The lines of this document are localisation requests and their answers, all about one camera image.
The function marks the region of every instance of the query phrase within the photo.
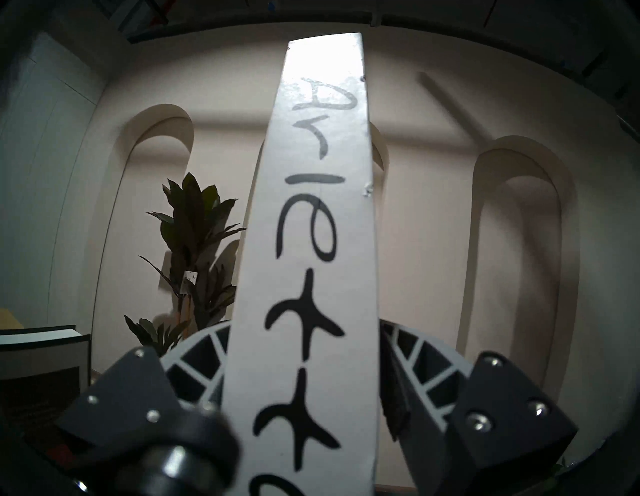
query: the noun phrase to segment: screw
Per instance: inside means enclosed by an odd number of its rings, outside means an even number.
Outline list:
[[[489,432],[493,425],[489,417],[478,412],[470,412],[467,415],[467,426],[476,432]]]
[[[160,412],[157,410],[149,410],[147,412],[147,420],[152,424],[155,424],[158,420],[160,420]]]
[[[528,407],[536,417],[546,417],[549,413],[549,407],[537,399],[529,401]]]
[[[84,482],[82,481],[74,481],[74,482],[76,483],[76,486],[82,489],[82,491],[84,491],[85,493],[87,492],[87,487],[84,485]]]
[[[492,367],[502,367],[502,360],[500,358],[497,358],[496,356],[487,355],[485,356],[484,360]]]

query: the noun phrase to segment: potted plant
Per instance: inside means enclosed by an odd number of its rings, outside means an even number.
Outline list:
[[[173,328],[161,325],[156,329],[146,319],[136,324],[125,316],[138,340],[143,345],[154,346],[158,355],[188,336],[191,315],[200,330],[234,302],[236,287],[225,283],[227,270],[215,265],[214,252],[224,238],[244,230],[238,228],[238,224],[225,226],[236,200],[221,202],[216,186],[200,190],[190,173],[184,177],[182,187],[169,180],[169,186],[163,185],[163,191],[173,207],[173,216],[148,213],[160,221],[160,233],[171,251],[169,275],[146,258],[140,258],[161,275],[176,296],[176,325]],[[193,277],[197,277],[195,282],[191,280]]]

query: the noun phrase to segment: black marker writing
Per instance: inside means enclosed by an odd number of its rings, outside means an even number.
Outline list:
[[[313,289],[314,270],[307,269],[305,286],[302,289],[300,298],[298,300],[284,300],[276,303],[271,307],[271,310],[269,310],[264,320],[264,327],[269,330],[273,323],[278,320],[284,312],[291,310],[298,314],[298,317],[300,317],[302,321],[302,359],[304,362],[309,358],[311,335],[316,327],[324,329],[335,337],[344,336],[344,331],[331,319],[322,315],[320,310],[317,309],[313,299]]]
[[[299,184],[301,182],[320,182],[323,184],[338,184],[344,182],[341,175],[332,174],[293,174],[285,178],[287,184]]]
[[[302,452],[307,439],[316,439],[327,448],[338,449],[340,443],[320,427],[309,415],[305,396],[307,392],[307,371],[304,368],[298,370],[296,391],[291,403],[272,404],[263,409],[253,422],[253,435],[260,432],[276,417],[283,417],[291,424],[293,430],[294,468],[298,472],[302,468]]]
[[[314,245],[314,251],[316,252],[316,255],[320,260],[322,260],[323,262],[331,262],[335,258],[338,241],[337,233],[335,231],[335,221],[333,220],[333,216],[331,215],[329,207],[327,207],[320,198],[314,195],[308,195],[306,193],[292,196],[286,201],[286,203],[282,207],[282,210],[280,211],[280,217],[278,218],[278,230],[276,232],[276,258],[279,259],[282,254],[282,232],[284,231],[284,221],[287,218],[289,209],[298,202],[308,202],[313,206],[314,211],[311,214],[310,222],[311,243]],[[326,215],[326,218],[329,220],[329,224],[331,225],[333,239],[330,252],[323,252],[316,243],[316,216],[318,214],[318,210]]]
[[[301,129],[308,129],[315,134],[318,141],[320,141],[320,160],[326,157],[329,152],[329,143],[326,142],[324,134],[314,124],[318,121],[329,119],[328,115],[320,115],[311,119],[303,119],[296,122],[293,127],[299,127]]]
[[[334,86],[332,84],[321,83],[320,81],[314,81],[313,79],[309,79],[307,77],[301,78],[303,81],[311,84],[311,101],[306,103],[299,103],[294,105],[293,110],[302,110],[308,109],[310,107],[319,108],[319,109],[334,109],[334,110],[351,110],[358,105],[358,99],[346,90],[339,88],[338,86]],[[318,88],[320,86],[326,86],[327,88],[331,88],[332,90],[344,95],[349,99],[349,103],[324,103],[318,100]]]
[[[273,486],[282,489],[289,496],[305,496],[304,493],[282,477],[273,474],[261,474],[251,479],[249,483],[249,496],[260,496],[262,486]]]

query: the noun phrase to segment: ceiling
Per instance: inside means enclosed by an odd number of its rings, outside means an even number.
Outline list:
[[[357,22],[515,53],[589,88],[640,141],[637,0],[94,0],[132,42],[239,24]]]

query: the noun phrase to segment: white board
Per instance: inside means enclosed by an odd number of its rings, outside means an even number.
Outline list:
[[[231,494],[373,492],[379,337],[371,190],[361,35],[289,43],[228,348],[222,406],[243,448]]]
[[[56,339],[65,339],[68,337],[78,337],[82,336],[75,329],[55,329],[53,331],[42,331],[42,332],[27,332],[24,334],[12,333],[12,334],[3,334],[0,333],[0,346],[3,344],[20,344],[20,343],[30,343],[30,342],[38,342],[38,341],[50,341]]]

